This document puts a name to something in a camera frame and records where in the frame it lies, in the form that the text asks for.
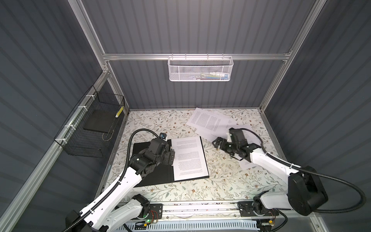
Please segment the red folder black inside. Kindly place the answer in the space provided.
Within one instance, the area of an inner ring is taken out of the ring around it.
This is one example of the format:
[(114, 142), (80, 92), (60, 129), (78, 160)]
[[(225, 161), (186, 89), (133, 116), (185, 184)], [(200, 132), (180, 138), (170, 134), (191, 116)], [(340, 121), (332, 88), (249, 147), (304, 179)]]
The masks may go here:
[[(139, 153), (140, 151), (148, 148), (150, 142), (142, 142), (142, 143), (135, 143), (133, 145), (133, 155)], [(206, 179), (209, 178), (209, 175), (198, 177), (198, 178), (191, 178), (191, 179), (182, 179), (175, 181), (174, 180), (174, 168), (170, 165), (160, 164), (155, 168), (155, 170), (148, 174), (142, 181), (135, 186), (138, 187), (147, 187), (151, 185), (160, 185), (160, 184), (170, 184), (182, 181), (191, 181), (191, 180), (198, 180), (198, 179)]]

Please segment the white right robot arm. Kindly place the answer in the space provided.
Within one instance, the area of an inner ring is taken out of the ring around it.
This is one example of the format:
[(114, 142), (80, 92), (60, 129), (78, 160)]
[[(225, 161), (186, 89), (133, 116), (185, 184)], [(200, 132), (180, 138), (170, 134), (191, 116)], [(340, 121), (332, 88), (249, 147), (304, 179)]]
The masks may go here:
[(298, 171), (295, 166), (285, 165), (280, 158), (269, 157), (260, 145), (249, 144), (245, 139), (233, 143), (218, 137), (212, 144), (233, 158), (261, 166), (287, 184), (286, 190), (264, 190), (253, 198), (252, 207), (258, 216), (271, 209), (294, 210), (302, 216), (307, 216), (328, 201), (328, 195), (319, 177), (307, 173), (315, 171), (311, 167)]

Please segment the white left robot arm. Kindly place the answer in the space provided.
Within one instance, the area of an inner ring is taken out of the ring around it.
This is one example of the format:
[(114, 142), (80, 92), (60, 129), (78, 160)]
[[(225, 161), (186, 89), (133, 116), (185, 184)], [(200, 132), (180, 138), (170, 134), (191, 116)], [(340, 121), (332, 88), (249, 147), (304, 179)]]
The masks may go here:
[(66, 232), (112, 232), (127, 221), (148, 214), (150, 202), (138, 194), (123, 207), (118, 203), (160, 164), (172, 165), (175, 151), (169, 142), (155, 138), (134, 154), (128, 167), (93, 202), (66, 217)]

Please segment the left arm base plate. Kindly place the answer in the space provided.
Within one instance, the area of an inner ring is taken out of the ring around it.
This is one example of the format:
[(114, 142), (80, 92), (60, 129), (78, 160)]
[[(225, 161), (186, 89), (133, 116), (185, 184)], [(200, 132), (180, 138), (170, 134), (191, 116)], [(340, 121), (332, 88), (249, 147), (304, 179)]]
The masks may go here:
[(149, 204), (144, 206), (141, 213), (137, 217), (143, 220), (162, 219), (163, 204)]

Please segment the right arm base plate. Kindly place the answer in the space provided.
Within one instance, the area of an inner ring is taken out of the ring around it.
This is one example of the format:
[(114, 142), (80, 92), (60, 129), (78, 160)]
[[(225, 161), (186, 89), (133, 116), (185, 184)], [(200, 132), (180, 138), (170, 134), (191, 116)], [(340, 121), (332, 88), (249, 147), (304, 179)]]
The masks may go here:
[(240, 215), (242, 217), (263, 217), (272, 216), (276, 217), (279, 213), (274, 209), (266, 209), (262, 203), (256, 201), (241, 201), (237, 203)]

